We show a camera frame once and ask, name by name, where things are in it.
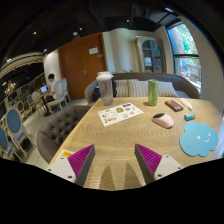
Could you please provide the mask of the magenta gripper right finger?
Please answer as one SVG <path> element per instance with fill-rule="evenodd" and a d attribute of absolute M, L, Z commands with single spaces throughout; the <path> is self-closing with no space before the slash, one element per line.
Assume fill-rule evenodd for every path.
<path fill-rule="evenodd" d="M 135 156 L 146 184 L 183 169 L 170 155 L 160 155 L 140 144 L 135 145 Z"/>

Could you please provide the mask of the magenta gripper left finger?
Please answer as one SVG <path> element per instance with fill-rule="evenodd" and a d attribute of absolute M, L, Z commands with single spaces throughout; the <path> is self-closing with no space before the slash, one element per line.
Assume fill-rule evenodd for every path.
<path fill-rule="evenodd" d="M 47 171 L 76 185 L 85 184 L 87 174 L 95 156 L 95 146 L 87 146 L 69 157 L 60 156 Z"/>

